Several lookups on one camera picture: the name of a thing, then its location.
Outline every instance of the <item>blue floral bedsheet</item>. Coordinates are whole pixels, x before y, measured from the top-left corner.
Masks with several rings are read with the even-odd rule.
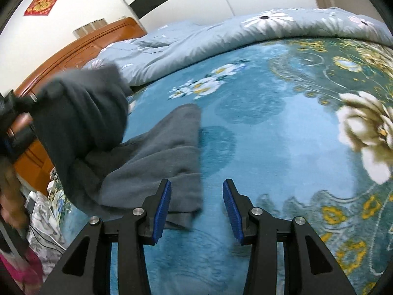
[[[233,237],[226,178],[273,216],[307,218],[357,294],[373,287],[393,249],[391,49],[338,38],[262,42],[170,74],[132,101],[125,139],[179,105],[202,108],[203,211],[191,231],[166,230],[145,247],[154,295],[242,294],[250,248]],[[82,227],[75,219],[87,216],[73,208],[66,237]]]

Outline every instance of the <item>person's hand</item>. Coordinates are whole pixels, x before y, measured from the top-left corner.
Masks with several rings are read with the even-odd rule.
[[[20,193],[20,182],[13,165],[4,156],[0,157],[0,214],[14,228],[28,225],[24,212],[24,200]]]
[[[21,282],[15,281],[25,295],[36,295],[40,291],[42,283],[40,284],[22,284]]]

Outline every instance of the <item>dark gray cloth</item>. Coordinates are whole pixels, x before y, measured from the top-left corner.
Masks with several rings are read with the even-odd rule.
[[[172,182],[167,222],[189,228],[202,206],[200,109],[182,105],[149,132],[121,144],[129,92],[115,66],[59,74],[37,96],[53,99],[31,112],[37,137],[64,193],[86,214],[118,218],[140,207],[167,178]]]

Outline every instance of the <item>light blue comforter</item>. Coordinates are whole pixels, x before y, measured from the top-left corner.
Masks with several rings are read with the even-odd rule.
[[[274,9],[212,26],[164,26],[109,45],[85,66],[115,62],[131,86],[155,81],[135,94],[125,140],[181,104],[202,108],[203,211],[191,232],[166,230],[158,245],[145,247],[154,295],[242,293],[250,248],[232,236],[221,192],[226,178],[274,216],[305,216],[358,294],[386,267],[393,180],[375,183],[360,152],[338,140],[336,114],[340,93],[364,91],[392,105],[393,52],[326,38],[255,43],[290,37],[393,45],[386,25],[366,16],[338,8]],[[244,45],[250,46],[234,50]],[[64,219],[69,240],[86,219],[78,210]],[[116,252],[115,245],[112,294]],[[282,294],[282,274],[278,280]]]
[[[339,8],[273,9],[215,25],[166,25],[144,37],[108,45],[85,67],[114,62],[130,86],[138,86],[243,45],[299,36],[357,38],[393,45],[388,27],[364,15]]]

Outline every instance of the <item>metal bolt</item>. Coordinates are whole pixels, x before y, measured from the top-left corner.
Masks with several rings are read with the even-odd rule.
[[[254,215],[261,215],[263,213],[263,209],[259,207],[254,207],[251,209],[251,213]]]
[[[295,218],[295,222],[296,222],[296,224],[303,225],[306,223],[306,220],[304,218],[302,218],[301,216],[298,216]]]
[[[141,207],[137,207],[137,208],[134,208],[134,209],[132,210],[132,214],[134,214],[134,215],[136,215],[136,216],[140,216],[140,215],[142,215],[144,212],[145,212],[145,210],[144,210],[143,208],[141,208]]]
[[[97,225],[99,223],[99,217],[98,216],[92,216],[89,219],[89,224],[90,225]]]
[[[37,97],[35,96],[34,93],[30,93],[30,97],[33,99],[34,102],[38,101],[38,99],[37,99]]]

